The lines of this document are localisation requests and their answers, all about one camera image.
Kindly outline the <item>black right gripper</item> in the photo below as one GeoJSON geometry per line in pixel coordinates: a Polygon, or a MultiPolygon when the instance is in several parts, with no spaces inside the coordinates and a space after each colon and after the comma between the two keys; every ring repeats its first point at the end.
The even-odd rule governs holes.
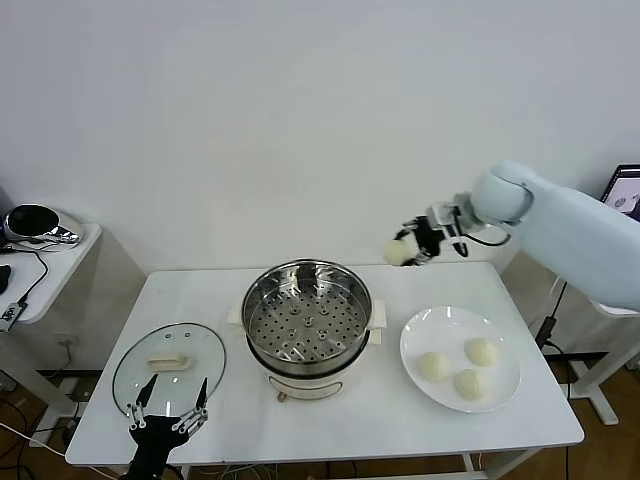
{"type": "Polygon", "coordinates": [[[394,240],[402,240],[413,235],[419,251],[409,252],[402,263],[403,267],[419,267],[431,262],[441,254],[441,243],[445,240],[442,231],[434,230],[424,215],[403,222],[401,229],[395,234],[394,240]]]}

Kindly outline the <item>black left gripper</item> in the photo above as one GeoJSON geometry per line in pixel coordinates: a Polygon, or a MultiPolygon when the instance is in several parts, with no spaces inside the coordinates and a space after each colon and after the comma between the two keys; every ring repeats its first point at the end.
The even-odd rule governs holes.
{"type": "Polygon", "coordinates": [[[181,417],[145,416],[144,409],[148,405],[157,378],[158,374],[154,373],[142,387],[136,400],[127,405],[129,434],[136,444],[131,461],[132,469],[163,469],[171,451],[184,445],[189,440],[189,433],[197,432],[208,420],[207,377],[202,382],[195,406],[181,417]]]}

